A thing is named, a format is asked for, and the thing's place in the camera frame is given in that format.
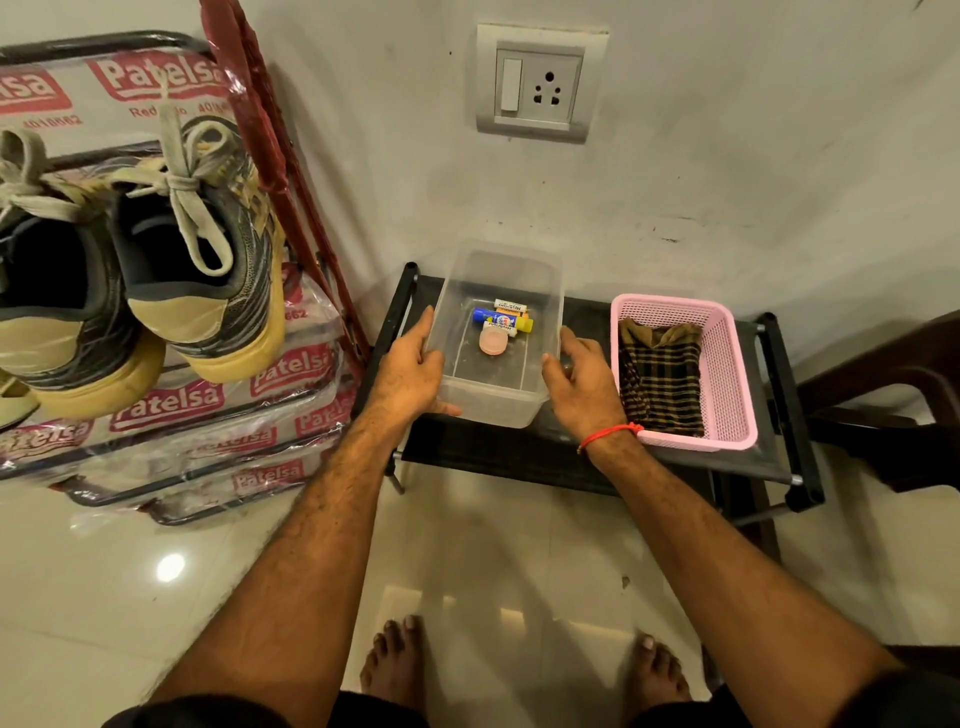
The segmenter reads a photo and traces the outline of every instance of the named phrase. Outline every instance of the hand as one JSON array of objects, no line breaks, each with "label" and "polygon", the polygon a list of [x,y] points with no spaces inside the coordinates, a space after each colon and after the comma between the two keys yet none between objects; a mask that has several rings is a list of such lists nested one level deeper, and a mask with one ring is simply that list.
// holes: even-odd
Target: hand
[{"label": "hand", "polygon": [[578,443],[598,430],[625,425],[627,415],[600,345],[592,339],[578,339],[567,327],[560,329],[560,345],[573,360],[573,369],[567,376],[557,358],[546,353],[543,381],[561,424]]},{"label": "hand", "polygon": [[423,343],[432,326],[433,306],[427,306],[420,320],[398,338],[380,360],[364,414],[379,418],[387,427],[399,429],[406,429],[424,412],[463,414],[460,407],[437,400],[444,375],[444,355],[423,352]]}]

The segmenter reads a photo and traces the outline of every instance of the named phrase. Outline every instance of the pink plastic basket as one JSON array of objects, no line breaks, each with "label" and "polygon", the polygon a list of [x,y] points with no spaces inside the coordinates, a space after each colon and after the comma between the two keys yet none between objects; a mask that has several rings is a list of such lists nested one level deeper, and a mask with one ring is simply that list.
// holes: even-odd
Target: pink plastic basket
[{"label": "pink plastic basket", "polygon": [[756,442],[756,417],[747,383],[747,370],[736,337],[733,315],[720,303],[677,299],[670,296],[625,294],[610,306],[610,359],[613,380],[620,389],[620,361],[617,342],[621,319],[649,327],[697,324],[703,327],[700,352],[700,412],[704,437],[671,435],[644,430],[637,438],[663,448],[716,451],[747,449]]}]

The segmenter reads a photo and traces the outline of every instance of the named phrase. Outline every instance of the forearm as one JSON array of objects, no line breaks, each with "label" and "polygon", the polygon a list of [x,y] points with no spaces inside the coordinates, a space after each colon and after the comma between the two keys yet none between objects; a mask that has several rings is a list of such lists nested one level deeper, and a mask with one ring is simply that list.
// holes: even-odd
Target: forearm
[{"label": "forearm", "polygon": [[153,696],[239,695],[295,726],[336,699],[383,469],[402,429],[361,415],[202,635]]},{"label": "forearm", "polygon": [[825,725],[896,660],[627,433],[588,448],[754,725]]}]

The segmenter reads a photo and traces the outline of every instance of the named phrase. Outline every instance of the foot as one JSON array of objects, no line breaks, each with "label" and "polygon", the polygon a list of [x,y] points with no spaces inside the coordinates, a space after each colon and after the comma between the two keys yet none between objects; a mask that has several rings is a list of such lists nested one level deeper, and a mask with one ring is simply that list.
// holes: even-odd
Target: foot
[{"label": "foot", "polygon": [[650,635],[639,633],[627,673],[623,724],[629,725],[644,711],[664,703],[690,702],[690,687],[680,661]]},{"label": "foot", "polygon": [[402,624],[392,619],[373,638],[373,649],[360,670],[364,695],[373,695],[426,715],[423,687],[423,624],[408,615]]}]

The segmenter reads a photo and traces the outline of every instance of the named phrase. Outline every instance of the clear plastic container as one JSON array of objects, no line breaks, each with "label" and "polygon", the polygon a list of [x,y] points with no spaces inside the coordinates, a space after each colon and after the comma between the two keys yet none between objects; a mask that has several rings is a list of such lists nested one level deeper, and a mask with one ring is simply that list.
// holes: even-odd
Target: clear plastic container
[{"label": "clear plastic container", "polygon": [[[499,356],[480,351],[482,326],[474,308],[496,299],[523,303],[533,319]],[[529,248],[469,241],[444,281],[426,348],[444,353],[440,399],[463,408],[475,422],[525,427],[547,400],[540,375],[544,352],[560,354],[564,317],[564,267],[555,255]]]}]

